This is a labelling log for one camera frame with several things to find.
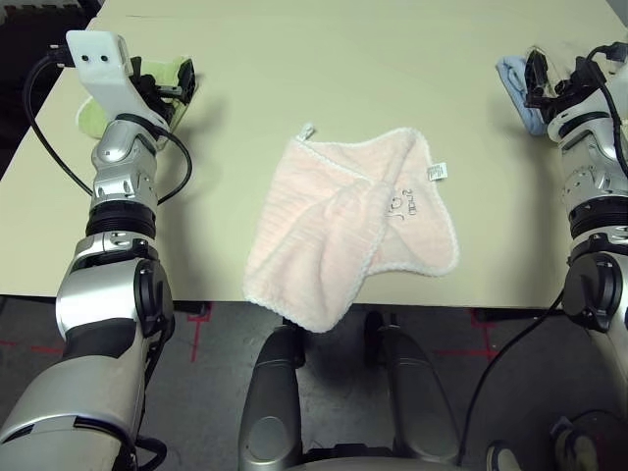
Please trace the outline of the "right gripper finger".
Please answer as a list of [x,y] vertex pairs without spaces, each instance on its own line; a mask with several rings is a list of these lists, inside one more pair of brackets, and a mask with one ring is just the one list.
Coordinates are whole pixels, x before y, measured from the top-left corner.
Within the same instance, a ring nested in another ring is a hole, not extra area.
[[591,61],[583,56],[577,56],[575,59],[575,68],[573,71],[574,83],[597,83],[597,73],[591,65]]
[[548,83],[548,63],[546,55],[540,51],[531,51],[526,59],[524,79],[527,93],[541,97]]

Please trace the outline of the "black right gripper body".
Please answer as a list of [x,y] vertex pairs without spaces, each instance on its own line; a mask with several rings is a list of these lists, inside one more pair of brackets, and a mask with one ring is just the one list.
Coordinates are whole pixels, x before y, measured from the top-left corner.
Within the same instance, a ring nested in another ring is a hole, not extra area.
[[525,76],[526,95],[524,106],[542,112],[560,112],[588,98],[596,89],[596,83],[588,77],[561,80],[555,87],[548,78]]

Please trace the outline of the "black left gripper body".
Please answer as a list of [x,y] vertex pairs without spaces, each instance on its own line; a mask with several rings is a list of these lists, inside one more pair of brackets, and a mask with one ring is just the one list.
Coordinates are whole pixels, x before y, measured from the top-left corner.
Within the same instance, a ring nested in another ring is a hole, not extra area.
[[163,118],[170,131],[174,131],[185,111],[185,81],[175,85],[160,85],[152,75],[131,77],[133,84],[146,105]]

